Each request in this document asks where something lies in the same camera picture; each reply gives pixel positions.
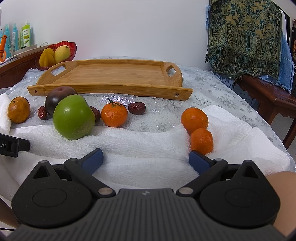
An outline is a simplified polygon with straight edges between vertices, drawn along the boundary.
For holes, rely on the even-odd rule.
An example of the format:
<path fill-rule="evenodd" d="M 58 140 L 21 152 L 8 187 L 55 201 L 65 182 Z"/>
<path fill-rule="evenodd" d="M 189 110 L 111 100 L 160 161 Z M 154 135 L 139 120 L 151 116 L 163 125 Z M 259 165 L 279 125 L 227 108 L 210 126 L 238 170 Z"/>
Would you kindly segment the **operator right hand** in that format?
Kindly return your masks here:
<path fill-rule="evenodd" d="M 280 210 L 273 226 L 284 236 L 295 230 L 296 173 L 278 172 L 266 177 L 280 198 Z"/>

